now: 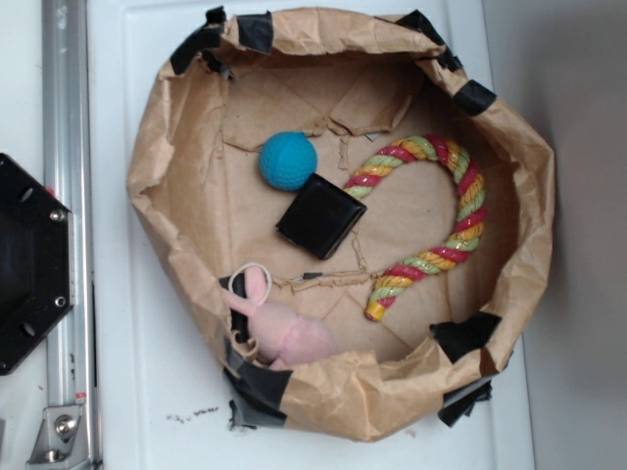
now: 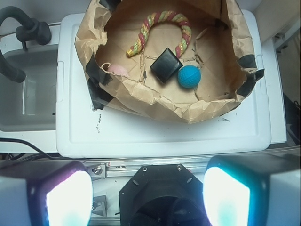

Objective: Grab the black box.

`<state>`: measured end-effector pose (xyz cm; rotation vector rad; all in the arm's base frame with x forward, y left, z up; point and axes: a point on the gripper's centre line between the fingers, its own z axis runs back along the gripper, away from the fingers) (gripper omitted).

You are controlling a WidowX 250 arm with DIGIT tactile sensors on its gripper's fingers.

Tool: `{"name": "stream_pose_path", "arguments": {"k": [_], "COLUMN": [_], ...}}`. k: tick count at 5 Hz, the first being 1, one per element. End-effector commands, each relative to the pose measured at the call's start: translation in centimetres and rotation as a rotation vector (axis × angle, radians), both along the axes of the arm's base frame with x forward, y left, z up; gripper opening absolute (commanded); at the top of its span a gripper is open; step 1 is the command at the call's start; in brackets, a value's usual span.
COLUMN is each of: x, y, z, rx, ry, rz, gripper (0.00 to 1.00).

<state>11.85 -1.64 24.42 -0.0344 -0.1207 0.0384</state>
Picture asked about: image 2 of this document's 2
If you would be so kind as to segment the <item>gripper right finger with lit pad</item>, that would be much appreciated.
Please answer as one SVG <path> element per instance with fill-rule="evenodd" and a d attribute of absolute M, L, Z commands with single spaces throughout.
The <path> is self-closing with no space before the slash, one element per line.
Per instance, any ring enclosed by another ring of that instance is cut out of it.
<path fill-rule="evenodd" d="M 204 174 L 203 200 L 213 226 L 299 226 L 300 157 L 216 155 Z"/>

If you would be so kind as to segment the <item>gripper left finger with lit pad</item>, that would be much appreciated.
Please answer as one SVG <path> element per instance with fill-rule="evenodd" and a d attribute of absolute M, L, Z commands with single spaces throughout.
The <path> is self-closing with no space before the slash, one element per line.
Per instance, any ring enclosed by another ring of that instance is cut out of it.
<path fill-rule="evenodd" d="M 87 226 L 93 185 L 76 160 L 1 161 L 2 226 Z"/>

